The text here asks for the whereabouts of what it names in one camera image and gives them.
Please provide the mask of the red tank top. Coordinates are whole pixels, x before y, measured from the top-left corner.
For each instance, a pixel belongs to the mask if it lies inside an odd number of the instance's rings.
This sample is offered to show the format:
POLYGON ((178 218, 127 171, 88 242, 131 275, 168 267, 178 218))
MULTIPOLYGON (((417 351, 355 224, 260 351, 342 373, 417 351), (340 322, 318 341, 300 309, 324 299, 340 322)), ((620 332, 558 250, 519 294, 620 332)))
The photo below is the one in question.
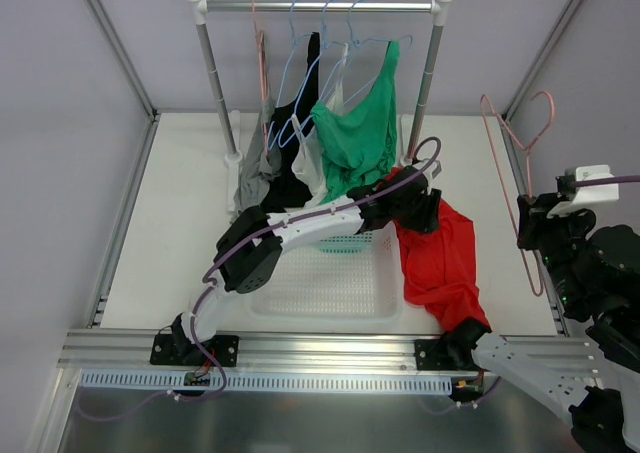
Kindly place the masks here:
POLYGON ((424 307, 445 331, 467 318, 487 325, 489 320, 479 301, 473 221, 444 200, 438 217, 439 228, 431 233, 395 225, 404 299, 424 307))

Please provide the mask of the green tank top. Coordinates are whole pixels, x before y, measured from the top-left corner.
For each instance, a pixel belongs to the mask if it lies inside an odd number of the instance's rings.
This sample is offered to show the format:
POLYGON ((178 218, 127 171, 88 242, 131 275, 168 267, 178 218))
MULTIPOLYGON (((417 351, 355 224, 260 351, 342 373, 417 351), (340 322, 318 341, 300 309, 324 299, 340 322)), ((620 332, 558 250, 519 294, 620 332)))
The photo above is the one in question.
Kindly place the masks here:
POLYGON ((311 109, 327 189, 322 203, 391 172, 398 138, 395 74, 399 59, 400 43, 393 40, 370 91, 347 113, 339 115, 322 102, 311 109))

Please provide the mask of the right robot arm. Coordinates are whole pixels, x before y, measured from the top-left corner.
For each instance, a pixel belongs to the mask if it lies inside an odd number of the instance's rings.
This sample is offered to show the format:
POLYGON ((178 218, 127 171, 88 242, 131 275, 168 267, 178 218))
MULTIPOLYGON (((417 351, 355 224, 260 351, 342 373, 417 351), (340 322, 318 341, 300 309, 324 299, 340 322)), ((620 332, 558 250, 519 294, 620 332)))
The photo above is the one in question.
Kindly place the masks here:
POLYGON ((541 256, 565 319, 583 325, 618 376, 615 388, 555 372, 468 317, 440 341, 456 368, 488 370, 567 423, 586 452, 639 449, 639 236, 625 224, 599 227, 587 207, 559 214, 563 195, 517 199, 517 246, 541 256))

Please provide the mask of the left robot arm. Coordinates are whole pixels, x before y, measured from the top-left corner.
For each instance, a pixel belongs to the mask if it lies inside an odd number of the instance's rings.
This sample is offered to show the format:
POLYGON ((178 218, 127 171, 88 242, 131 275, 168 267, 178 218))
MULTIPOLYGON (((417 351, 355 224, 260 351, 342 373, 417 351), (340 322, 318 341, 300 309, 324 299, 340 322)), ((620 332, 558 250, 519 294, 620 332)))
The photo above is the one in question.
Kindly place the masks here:
POLYGON ((293 213, 248 208, 217 242, 213 265, 202 279, 204 291, 155 335, 151 364, 229 365, 223 349, 230 338, 215 337, 225 309, 232 300, 264 287, 284 254, 329 238, 380 230, 390 222, 430 233, 439 226, 441 195, 425 174, 406 167, 318 207, 293 213))

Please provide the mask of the white tank top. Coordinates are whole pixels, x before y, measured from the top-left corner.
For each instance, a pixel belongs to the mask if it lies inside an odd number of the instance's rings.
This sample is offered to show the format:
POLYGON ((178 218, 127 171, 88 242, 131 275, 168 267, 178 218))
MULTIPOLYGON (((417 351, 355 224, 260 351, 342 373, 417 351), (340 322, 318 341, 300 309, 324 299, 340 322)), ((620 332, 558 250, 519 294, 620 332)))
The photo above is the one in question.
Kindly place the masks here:
MULTIPOLYGON (((332 74, 336 72, 337 84, 331 90, 331 95, 325 103, 331 112, 340 114, 344 112, 343 75, 350 50, 349 45, 346 43, 341 43, 341 46, 343 47, 341 59, 332 70, 332 74)), ((303 207, 314 207, 321 203, 328 192, 322 165, 323 149, 319 144, 315 127, 312 127, 311 131, 305 134, 303 125, 300 124, 296 113, 291 115, 291 124, 295 137, 299 140, 298 153, 292 162, 291 171, 295 178, 307 187, 311 195, 311 198, 305 201, 303 207)))

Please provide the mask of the black tank top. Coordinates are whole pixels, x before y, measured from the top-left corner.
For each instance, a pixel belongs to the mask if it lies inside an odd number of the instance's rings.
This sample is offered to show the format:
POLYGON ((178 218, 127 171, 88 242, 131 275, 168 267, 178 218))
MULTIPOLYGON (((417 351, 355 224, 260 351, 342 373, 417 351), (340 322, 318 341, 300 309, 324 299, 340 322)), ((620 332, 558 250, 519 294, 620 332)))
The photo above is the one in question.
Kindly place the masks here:
POLYGON ((307 82, 302 87, 299 98, 275 109, 271 117, 272 132, 277 135, 272 151, 280 154, 281 166, 278 175, 269 181, 269 190, 260 206, 265 213, 284 213, 288 208, 301 208, 312 198, 309 187, 300 181, 292 171, 293 161, 299 153, 300 141, 294 133, 293 125, 286 122, 293 113, 306 120, 319 97, 320 33, 313 32, 307 44, 307 82))

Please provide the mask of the grey tank top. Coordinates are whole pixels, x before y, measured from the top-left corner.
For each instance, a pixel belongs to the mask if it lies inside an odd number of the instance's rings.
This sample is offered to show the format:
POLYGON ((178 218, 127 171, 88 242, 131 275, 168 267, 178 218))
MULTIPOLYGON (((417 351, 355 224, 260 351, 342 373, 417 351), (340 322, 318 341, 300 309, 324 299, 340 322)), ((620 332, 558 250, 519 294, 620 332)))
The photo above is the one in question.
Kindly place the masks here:
POLYGON ((266 148, 264 139, 264 126, 269 127, 274 110, 272 98, 262 101, 256 127, 240 168, 239 183, 234 194, 234 217, 252 206, 260 205, 269 192, 270 182, 280 175, 280 150, 277 146, 266 148))

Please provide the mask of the white plastic basket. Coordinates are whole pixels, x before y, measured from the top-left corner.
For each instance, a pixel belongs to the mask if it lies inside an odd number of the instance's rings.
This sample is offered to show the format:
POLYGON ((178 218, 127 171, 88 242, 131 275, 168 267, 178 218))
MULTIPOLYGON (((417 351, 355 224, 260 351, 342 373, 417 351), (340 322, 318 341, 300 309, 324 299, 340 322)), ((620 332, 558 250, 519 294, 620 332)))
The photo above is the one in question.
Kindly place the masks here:
POLYGON ((284 254, 247 309, 285 321, 394 320, 402 309, 404 276, 395 226, 337 236, 284 254))

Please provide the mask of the white and silver clothes rack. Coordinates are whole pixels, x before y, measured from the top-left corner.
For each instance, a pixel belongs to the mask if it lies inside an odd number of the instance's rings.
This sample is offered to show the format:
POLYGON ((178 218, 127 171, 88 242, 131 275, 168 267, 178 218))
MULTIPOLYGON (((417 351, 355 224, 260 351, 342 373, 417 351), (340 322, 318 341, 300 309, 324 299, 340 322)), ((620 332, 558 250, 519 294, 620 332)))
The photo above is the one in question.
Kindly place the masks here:
POLYGON ((211 46, 206 15, 211 12, 295 12, 304 13, 427 13, 432 16, 432 28, 427 50, 426 62, 422 72, 418 99, 416 102, 413 123, 410 135, 405 143, 405 153, 401 158, 401 164, 411 162, 417 152, 417 143, 421 131, 426 105, 431 90, 433 73, 441 43, 441 37, 446 24, 446 19, 453 0, 431 0, 429 3, 375 3, 366 0, 354 2, 274 2, 274 1, 222 1, 222 0, 187 0, 190 5, 192 17, 198 34, 199 43, 205 59, 206 71, 213 96, 216 102, 216 110, 219 117, 221 131, 227 147, 224 154, 224 164, 227 168, 226 180, 226 208, 228 212, 234 211, 234 193, 239 185, 240 167, 243 164, 243 153, 238 149, 240 140, 240 113, 230 112, 225 103, 224 94, 216 67, 213 49, 211 46))

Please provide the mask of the aluminium mounting rail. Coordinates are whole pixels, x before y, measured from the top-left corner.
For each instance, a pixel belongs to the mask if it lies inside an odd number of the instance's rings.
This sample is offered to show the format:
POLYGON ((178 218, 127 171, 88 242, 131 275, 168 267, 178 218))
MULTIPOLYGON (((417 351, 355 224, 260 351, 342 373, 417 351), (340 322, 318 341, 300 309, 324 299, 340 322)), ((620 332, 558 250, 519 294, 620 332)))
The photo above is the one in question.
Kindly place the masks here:
MULTIPOLYGON (((156 332, 125 329, 72 329, 57 366, 75 368, 149 368, 156 332)), ((408 335, 338 335, 240 332, 238 371, 277 373, 408 374, 425 349, 408 335)), ((563 373, 600 372, 597 348, 587 339, 511 337, 533 359, 563 373)))

